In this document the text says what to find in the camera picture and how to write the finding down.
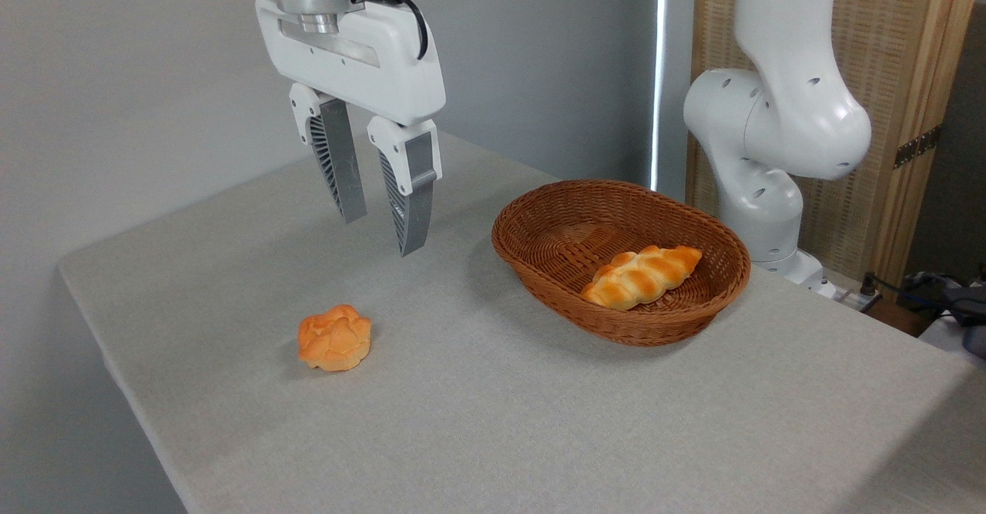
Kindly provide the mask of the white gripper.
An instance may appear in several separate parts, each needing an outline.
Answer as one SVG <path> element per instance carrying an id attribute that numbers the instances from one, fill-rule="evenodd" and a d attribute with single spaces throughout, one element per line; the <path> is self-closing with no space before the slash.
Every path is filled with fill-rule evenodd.
<path id="1" fill-rule="evenodd" d="M 256 0 L 256 13 L 275 69 L 295 82 L 289 99 L 300 141 L 313 150 L 343 221 L 367 214 L 346 101 L 377 115 L 367 134 L 379 151 L 399 251 L 419 250 L 441 179 L 429 119 L 446 103 L 423 13 L 411 0 Z"/>

